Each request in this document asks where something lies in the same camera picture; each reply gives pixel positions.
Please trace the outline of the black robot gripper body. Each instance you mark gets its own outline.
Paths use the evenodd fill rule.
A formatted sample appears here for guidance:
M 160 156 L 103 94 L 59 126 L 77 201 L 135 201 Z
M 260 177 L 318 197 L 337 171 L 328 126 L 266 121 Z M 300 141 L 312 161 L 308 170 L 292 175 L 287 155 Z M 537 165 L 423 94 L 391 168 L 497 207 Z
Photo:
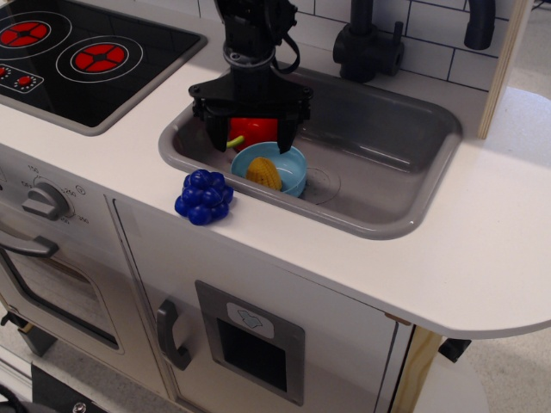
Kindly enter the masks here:
M 295 61 L 283 66 L 276 60 L 276 48 L 263 53 L 242 52 L 223 44 L 229 70 L 220 77 L 189 87 L 195 100 L 194 114 L 202 120 L 208 114 L 224 118 L 271 118 L 300 124 L 310 118 L 313 90 L 294 83 L 287 76 L 300 65 L 300 51 L 294 42 Z

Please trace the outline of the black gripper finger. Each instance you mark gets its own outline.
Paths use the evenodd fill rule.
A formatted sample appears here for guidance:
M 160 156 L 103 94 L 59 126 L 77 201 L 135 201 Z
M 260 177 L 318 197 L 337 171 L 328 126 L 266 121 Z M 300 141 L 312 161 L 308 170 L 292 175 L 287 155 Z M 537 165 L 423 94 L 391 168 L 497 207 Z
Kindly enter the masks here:
M 300 116 L 277 119 L 277 146 L 281 154 L 291 149 L 300 123 Z
M 224 152 L 227 148 L 229 120 L 226 117 L 209 115 L 205 119 L 207 135 L 217 151 Z

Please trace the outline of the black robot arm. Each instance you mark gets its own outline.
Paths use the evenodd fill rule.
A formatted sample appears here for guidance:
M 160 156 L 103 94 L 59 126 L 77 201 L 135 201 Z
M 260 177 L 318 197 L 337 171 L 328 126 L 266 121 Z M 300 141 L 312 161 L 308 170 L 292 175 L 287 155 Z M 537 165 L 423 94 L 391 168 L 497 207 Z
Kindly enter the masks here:
M 293 145 L 298 125 L 310 118 L 313 90 L 285 78 L 300 59 L 281 67 L 276 48 L 283 42 L 300 55 L 288 32 L 297 8 L 289 1 L 217 1 L 225 27 L 223 57 L 227 74 L 189 87 L 193 114 L 202 120 L 212 145 L 226 149 L 230 119 L 275 119 L 280 153 Z

